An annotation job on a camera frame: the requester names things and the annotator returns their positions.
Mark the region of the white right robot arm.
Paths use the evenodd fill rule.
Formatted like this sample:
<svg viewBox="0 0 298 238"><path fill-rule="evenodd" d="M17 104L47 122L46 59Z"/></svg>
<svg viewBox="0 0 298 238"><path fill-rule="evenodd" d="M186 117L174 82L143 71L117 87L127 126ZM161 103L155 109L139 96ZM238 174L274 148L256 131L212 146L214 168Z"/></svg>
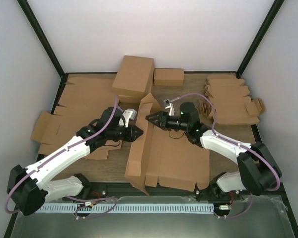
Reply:
<svg viewBox="0 0 298 238"><path fill-rule="evenodd" d="M200 121L193 103L182 103L179 116L171 112L171 102L167 103L167 108L170 111L153 113L146 116L146 120L163 130L183 131L192 144L214 151L237 164L237 172L221 173L210 183L213 198L221 200L235 190L247 190L260 196L263 192L280 188L281 170L264 143L244 143L216 132Z"/></svg>

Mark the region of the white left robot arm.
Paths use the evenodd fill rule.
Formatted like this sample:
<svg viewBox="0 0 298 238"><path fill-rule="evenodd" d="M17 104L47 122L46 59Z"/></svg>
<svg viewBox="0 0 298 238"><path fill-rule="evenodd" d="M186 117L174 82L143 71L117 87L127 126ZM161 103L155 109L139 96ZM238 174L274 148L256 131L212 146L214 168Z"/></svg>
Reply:
<svg viewBox="0 0 298 238"><path fill-rule="evenodd" d="M82 127L65 145L44 159L23 168L11 169L7 184L7 201L12 200L24 216L38 211L45 203L63 197L87 200L91 196L89 180L82 174L53 178L79 159L91 154L108 141L134 142L143 135L136 125L137 111L108 107L100 118Z"/></svg>

